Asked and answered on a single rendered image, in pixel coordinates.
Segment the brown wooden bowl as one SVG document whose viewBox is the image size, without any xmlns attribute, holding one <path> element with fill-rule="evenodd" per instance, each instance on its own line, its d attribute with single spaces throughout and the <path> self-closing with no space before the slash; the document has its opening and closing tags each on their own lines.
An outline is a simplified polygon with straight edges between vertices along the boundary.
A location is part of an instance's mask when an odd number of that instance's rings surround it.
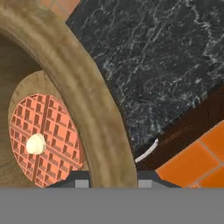
<svg viewBox="0 0 224 224">
<path fill-rule="evenodd" d="M 35 0 L 0 0 L 0 32 L 46 71 L 80 132 L 93 187 L 137 187 L 123 119 L 93 59 L 67 25 Z"/>
</svg>

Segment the round orange waffle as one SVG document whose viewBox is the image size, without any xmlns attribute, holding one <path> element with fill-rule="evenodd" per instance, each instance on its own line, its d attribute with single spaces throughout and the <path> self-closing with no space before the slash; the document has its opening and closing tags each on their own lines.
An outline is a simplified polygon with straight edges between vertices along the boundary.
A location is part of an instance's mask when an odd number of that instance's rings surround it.
<svg viewBox="0 0 224 224">
<path fill-rule="evenodd" d="M 53 95 L 36 94 L 19 102 L 10 116 L 10 142 L 24 175 L 36 186 L 46 188 L 81 170 L 84 152 L 77 129 L 63 101 Z M 26 142 L 39 133 L 46 150 L 27 152 Z"/>
</svg>

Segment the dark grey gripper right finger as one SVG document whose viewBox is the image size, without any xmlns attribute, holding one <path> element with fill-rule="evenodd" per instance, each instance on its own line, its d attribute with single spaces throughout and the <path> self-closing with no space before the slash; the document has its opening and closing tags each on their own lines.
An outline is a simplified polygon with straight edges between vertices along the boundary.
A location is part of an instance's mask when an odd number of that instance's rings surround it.
<svg viewBox="0 0 224 224">
<path fill-rule="evenodd" d="M 178 185 L 162 180 L 155 171 L 139 171 L 137 179 L 139 188 L 179 188 Z"/>
</svg>

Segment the pale butter pat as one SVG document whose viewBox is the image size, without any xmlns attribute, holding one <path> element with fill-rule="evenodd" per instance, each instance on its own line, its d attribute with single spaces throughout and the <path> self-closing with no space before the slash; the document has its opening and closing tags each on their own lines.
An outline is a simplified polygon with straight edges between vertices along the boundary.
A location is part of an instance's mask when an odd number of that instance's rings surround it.
<svg viewBox="0 0 224 224">
<path fill-rule="evenodd" d="M 26 142 L 26 150 L 29 154 L 40 155 L 46 150 L 46 141 L 40 133 L 32 135 Z"/>
</svg>

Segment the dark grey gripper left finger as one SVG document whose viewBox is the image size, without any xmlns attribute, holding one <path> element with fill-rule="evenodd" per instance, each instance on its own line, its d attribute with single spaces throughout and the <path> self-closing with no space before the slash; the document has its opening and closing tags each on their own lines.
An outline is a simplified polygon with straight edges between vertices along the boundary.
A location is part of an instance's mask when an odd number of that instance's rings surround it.
<svg viewBox="0 0 224 224">
<path fill-rule="evenodd" d="M 90 176 L 88 171 L 72 171 L 65 180 L 61 180 L 49 188 L 89 188 Z"/>
</svg>

